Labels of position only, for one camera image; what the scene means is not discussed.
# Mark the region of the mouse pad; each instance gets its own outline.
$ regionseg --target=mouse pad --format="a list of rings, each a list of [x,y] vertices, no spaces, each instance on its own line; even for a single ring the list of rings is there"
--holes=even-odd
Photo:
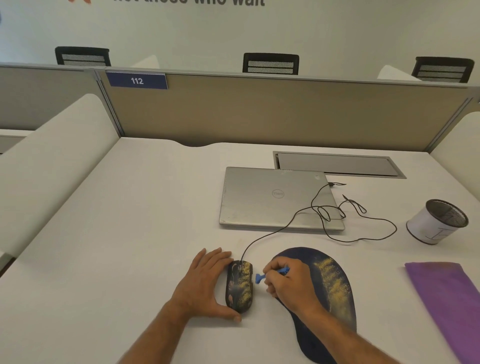
[[[291,248],[276,256],[299,259],[307,264],[310,267],[310,277],[315,294],[322,306],[351,330],[357,331],[352,289],[345,272],[335,260],[312,248]],[[300,321],[297,315],[288,311],[292,315],[297,341],[305,356],[315,363],[336,364],[332,355],[317,337]]]

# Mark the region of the black chair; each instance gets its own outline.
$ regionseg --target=black chair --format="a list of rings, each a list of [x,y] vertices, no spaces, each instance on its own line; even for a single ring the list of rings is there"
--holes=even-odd
[[[57,64],[70,66],[111,66],[109,49],[91,47],[56,47]]]
[[[468,58],[417,57],[412,76],[422,81],[460,82],[466,84],[475,62]]]
[[[299,74],[300,57],[296,54],[245,53],[244,73]]]

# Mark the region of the dell logo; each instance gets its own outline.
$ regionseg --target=dell logo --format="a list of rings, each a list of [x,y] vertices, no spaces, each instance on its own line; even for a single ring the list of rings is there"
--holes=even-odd
[[[285,194],[283,193],[282,190],[273,190],[272,191],[272,196],[275,197],[275,198],[283,198],[283,196],[285,196]]]

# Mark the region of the white cup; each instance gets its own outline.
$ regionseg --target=white cup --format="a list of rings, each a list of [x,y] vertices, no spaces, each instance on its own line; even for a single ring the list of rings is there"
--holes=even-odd
[[[436,245],[467,225],[467,216],[455,205],[443,200],[428,200],[425,207],[407,221],[407,230],[422,243]]]

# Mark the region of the desk surface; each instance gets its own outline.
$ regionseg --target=desk surface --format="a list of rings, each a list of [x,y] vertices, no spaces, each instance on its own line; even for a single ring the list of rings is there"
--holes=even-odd
[[[387,155],[407,179],[328,176],[333,189],[399,231],[379,242],[342,246],[322,233],[285,232],[253,245],[245,259],[259,272],[275,254],[307,246],[345,270],[358,332],[397,359],[455,363],[403,268],[412,261],[461,263],[480,287],[480,203],[430,155],[419,152],[120,139],[0,279],[0,353],[5,363],[113,363],[169,299],[194,255],[222,246],[240,258],[262,231],[218,224],[225,168],[273,168],[272,151]],[[437,246],[413,239],[405,222],[430,198],[458,205],[471,224]],[[382,237],[388,223],[346,208],[345,239]],[[216,297],[224,303],[225,275]],[[243,342],[249,350],[239,351]],[[174,363],[310,363],[288,312],[265,291],[238,327],[192,320]]]

